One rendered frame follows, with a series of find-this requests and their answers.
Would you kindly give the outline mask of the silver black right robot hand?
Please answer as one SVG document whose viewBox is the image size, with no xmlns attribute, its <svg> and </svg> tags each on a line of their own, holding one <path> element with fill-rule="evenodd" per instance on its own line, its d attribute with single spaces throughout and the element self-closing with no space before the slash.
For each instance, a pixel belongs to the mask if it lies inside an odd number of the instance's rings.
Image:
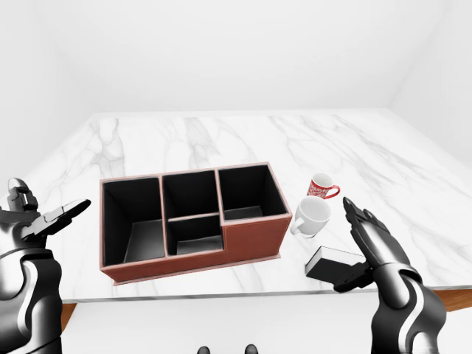
<svg viewBox="0 0 472 354">
<path fill-rule="evenodd" d="M 346 219 L 351 225 L 350 234 L 365 257 L 363 263 L 356 263 L 335 281 L 334 290 L 347 292 L 364 288 L 373 282 L 379 283 L 375 273 L 380 274 L 388 266 L 411 267 L 409 258 L 399 242 L 387 227 L 369 210 L 359 209 L 349 198 L 343 198 Z"/>
</svg>

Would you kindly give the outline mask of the black book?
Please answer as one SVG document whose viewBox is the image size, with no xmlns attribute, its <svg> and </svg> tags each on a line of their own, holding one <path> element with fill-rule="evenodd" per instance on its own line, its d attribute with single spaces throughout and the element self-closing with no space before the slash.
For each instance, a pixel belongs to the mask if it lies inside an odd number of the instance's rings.
<svg viewBox="0 0 472 354">
<path fill-rule="evenodd" d="M 335 284 L 350 273 L 357 263 L 364 263 L 360 254 L 320 246 L 305 265 L 306 277 Z"/>
</svg>

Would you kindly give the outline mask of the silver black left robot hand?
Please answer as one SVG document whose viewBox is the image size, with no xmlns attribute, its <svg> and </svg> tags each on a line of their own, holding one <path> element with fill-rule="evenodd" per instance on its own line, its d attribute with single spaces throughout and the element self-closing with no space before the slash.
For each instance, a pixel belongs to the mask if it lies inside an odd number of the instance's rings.
<svg viewBox="0 0 472 354">
<path fill-rule="evenodd" d="M 46 239 L 72 223 L 72 219 L 90 205 L 79 199 L 41 214 L 32 190 L 20 178 L 8 181 L 8 210 L 0 208 L 0 257 L 15 251 L 44 248 Z"/>
</svg>

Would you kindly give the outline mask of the white mug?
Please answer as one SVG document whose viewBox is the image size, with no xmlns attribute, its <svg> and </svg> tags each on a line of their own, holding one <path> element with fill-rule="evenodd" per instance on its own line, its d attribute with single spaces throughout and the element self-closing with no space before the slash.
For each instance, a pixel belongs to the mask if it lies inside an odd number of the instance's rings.
<svg viewBox="0 0 472 354">
<path fill-rule="evenodd" d="M 290 231 L 293 235 L 315 237 L 331 217 L 331 208 L 327 202 L 317 196 L 305 196 L 299 203 Z"/>
</svg>

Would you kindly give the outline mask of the red-brown desk caddy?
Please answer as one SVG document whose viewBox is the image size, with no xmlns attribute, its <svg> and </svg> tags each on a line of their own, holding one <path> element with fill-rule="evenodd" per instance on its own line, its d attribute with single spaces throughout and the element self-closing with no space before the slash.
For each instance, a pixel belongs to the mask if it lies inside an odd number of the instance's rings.
<svg viewBox="0 0 472 354">
<path fill-rule="evenodd" d="M 268 162 L 100 182 L 100 270 L 116 285 L 280 255 L 292 214 Z"/>
</svg>

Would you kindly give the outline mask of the red patterned mug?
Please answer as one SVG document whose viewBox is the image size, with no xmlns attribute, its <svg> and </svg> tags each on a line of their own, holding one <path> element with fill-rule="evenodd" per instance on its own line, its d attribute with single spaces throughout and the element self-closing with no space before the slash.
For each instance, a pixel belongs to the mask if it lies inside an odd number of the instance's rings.
<svg viewBox="0 0 472 354">
<path fill-rule="evenodd" d="M 307 191 L 307 195 L 329 199 L 340 193 L 340 187 L 333 183 L 333 179 L 326 173 L 315 173 Z"/>
</svg>

